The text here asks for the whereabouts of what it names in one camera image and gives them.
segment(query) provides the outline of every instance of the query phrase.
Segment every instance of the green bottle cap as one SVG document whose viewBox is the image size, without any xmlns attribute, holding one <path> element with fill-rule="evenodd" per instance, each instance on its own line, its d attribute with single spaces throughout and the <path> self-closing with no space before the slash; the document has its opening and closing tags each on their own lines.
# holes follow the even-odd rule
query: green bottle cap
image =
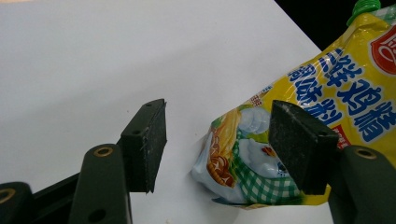
<svg viewBox="0 0 396 224">
<path fill-rule="evenodd" d="M 347 20 L 346 25 L 349 26 L 361 13 L 376 11 L 380 8 L 381 2 L 379 0 L 359 0 L 353 7 L 352 16 Z"/>
</svg>

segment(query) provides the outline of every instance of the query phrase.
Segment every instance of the food package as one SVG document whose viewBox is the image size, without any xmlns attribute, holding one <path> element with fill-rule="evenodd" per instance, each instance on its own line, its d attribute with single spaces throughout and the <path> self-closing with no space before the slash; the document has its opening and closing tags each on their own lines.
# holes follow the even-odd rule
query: food package
<svg viewBox="0 0 396 224">
<path fill-rule="evenodd" d="M 396 167 L 396 5 L 360 14 L 345 33 L 303 63 L 215 119 L 192 177 L 215 202 L 254 208 L 321 204 L 304 195 L 268 142 L 273 100 L 294 103 L 339 135 L 338 147 L 360 145 Z"/>
</svg>

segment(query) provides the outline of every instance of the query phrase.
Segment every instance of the plastic bag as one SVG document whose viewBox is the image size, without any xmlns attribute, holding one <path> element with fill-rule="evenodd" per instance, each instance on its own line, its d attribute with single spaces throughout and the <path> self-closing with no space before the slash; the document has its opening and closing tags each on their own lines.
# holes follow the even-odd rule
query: plastic bag
<svg viewBox="0 0 396 224">
<path fill-rule="evenodd" d="M 242 206 L 321 204 L 304 195 L 268 143 L 273 100 L 299 105 L 339 135 L 396 167 L 396 5 L 359 15 L 335 42 L 237 108 L 214 120 L 193 178 Z"/>
</svg>

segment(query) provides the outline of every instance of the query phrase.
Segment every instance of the white table surface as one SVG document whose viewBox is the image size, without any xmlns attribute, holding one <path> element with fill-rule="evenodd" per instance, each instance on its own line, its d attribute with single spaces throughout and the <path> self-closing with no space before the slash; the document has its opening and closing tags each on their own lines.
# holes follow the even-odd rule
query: white table surface
<svg viewBox="0 0 396 224">
<path fill-rule="evenodd" d="M 164 98 L 168 142 L 136 224 L 332 223 L 329 206 L 246 211 L 191 179 L 212 120 L 319 53 L 272 0 L 52 0 L 0 4 L 0 183 L 37 192 L 116 143 Z"/>
</svg>

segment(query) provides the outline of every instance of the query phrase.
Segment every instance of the green checkered pattern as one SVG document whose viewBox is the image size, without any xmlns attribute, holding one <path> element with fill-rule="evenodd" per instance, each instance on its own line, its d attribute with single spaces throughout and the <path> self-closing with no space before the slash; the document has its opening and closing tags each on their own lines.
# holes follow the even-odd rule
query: green checkered pattern
<svg viewBox="0 0 396 224">
<path fill-rule="evenodd" d="M 372 14 L 392 25 L 396 22 L 396 4 L 389 7 L 381 8 L 377 11 L 372 12 Z"/>
<path fill-rule="evenodd" d="M 282 204 L 296 199 L 300 191 L 290 177 L 265 178 L 248 168 L 239 157 L 239 139 L 233 146 L 233 162 L 238 182 L 248 203 Z"/>
</svg>

